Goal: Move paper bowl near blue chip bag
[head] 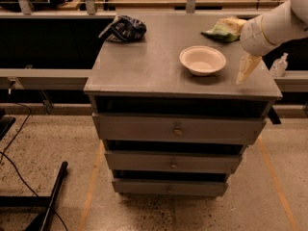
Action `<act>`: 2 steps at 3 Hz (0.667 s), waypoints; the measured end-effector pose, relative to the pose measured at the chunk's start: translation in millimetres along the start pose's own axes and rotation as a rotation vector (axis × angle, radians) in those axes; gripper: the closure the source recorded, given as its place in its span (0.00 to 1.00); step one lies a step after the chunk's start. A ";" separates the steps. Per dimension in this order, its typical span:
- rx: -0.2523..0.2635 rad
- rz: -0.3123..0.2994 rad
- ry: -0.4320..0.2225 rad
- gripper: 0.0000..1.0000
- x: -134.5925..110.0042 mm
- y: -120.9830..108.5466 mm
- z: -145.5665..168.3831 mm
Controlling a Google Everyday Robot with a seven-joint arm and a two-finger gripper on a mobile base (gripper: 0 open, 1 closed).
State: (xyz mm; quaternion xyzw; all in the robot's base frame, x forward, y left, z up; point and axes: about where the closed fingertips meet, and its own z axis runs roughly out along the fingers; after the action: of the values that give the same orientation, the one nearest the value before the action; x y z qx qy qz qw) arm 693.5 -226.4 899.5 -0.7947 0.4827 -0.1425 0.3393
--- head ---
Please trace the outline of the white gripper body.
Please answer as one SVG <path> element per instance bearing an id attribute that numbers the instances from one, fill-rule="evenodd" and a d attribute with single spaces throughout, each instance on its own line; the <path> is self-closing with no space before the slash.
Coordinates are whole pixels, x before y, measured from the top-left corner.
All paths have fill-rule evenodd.
<path id="1" fill-rule="evenodd" d="M 247 20 L 242 28 L 240 42 L 244 51 L 253 56 L 264 56 L 275 48 L 268 39 L 272 19 L 261 14 Z"/>

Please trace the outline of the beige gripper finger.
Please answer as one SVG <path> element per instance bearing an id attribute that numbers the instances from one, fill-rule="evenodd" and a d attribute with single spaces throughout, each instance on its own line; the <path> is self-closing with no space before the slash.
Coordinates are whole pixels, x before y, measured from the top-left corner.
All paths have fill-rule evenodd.
<path id="1" fill-rule="evenodd" d="M 218 21 L 218 26 L 226 32 L 239 34 L 245 23 L 246 21 L 244 19 L 239 19 L 237 17 L 226 17 Z"/>
<path id="2" fill-rule="evenodd" d="M 237 75 L 237 83 L 240 84 L 244 82 L 256 68 L 256 66 L 261 62 L 261 56 L 253 56 L 251 54 L 246 54 L 240 60 L 240 68 Z"/>

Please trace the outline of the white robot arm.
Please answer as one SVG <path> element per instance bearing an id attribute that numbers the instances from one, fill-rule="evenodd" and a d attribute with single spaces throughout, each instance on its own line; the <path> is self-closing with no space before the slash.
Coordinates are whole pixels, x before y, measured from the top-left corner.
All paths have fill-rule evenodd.
<path id="1" fill-rule="evenodd" d="M 227 17 L 219 22 L 240 34 L 246 55 L 241 58 L 237 82 L 245 81 L 263 56 L 282 43 L 308 37 L 308 0 L 288 0 L 270 12 L 239 24 L 239 19 Z"/>

